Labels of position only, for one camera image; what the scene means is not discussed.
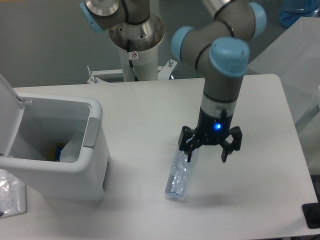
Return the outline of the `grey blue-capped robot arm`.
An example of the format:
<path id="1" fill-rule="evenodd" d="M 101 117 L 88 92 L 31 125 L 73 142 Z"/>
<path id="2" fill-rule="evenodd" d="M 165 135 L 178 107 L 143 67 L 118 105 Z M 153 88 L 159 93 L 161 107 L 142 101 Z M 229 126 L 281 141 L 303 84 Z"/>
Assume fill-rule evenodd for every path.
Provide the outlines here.
<path id="1" fill-rule="evenodd" d="M 231 121 L 247 72 L 247 42 L 263 32 L 267 17 L 256 2 L 205 0 L 203 4 L 213 22 L 198 30 L 183 26 L 171 40 L 174 57 L 205 79 L 197 126 L 182 128 L 178 147 L 191 158 L 201 146 L 220 145 L 225 161 L 242 143 L 241 129 L 231 127 Z M 144 60 L 142 54 L 159 45 L 164 25 L 151 13 L 148 0 L 84 0 L 79 6 L 93 31 L 108 31 L 124 53 L 121 67 L 125 81 L 157 78 L 157 62 Z"/>

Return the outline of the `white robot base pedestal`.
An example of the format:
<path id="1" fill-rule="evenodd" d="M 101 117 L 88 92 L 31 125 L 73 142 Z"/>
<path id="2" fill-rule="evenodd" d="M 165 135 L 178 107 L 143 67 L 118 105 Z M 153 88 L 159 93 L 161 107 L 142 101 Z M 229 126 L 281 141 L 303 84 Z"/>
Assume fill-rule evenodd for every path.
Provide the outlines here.
<path id="1" fill-rule="evenodd" d="M 142 24 L 121 22 L 109 29 L 109 36 L 119 50 L 125 82 L 158 79 L 158 47 L 165 35 L 162 20 L 151 13 Z"/>

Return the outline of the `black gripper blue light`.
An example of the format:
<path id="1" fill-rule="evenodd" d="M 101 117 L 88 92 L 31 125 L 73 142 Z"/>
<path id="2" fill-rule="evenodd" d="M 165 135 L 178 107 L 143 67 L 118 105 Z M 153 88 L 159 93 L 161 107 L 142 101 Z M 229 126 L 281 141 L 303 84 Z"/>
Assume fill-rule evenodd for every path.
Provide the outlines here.
<path id="1" fill-rule="evenodd" d="M 222 147 L 221 160 L 227 161 L 228 155 L 233 151 L 241 149 L 243 133 L 239 126 L 230 129 L 233 115 L 226 116 L 225 110 L 222 111 L 223 118 L 213 117 L 205 113 L 200 108 L 196 129 L 183 126 L 178 139 L 178 148 L 187 155 L 187 162 L 190 163 L 193 151 L 202 145 L 220 145 Z"/>

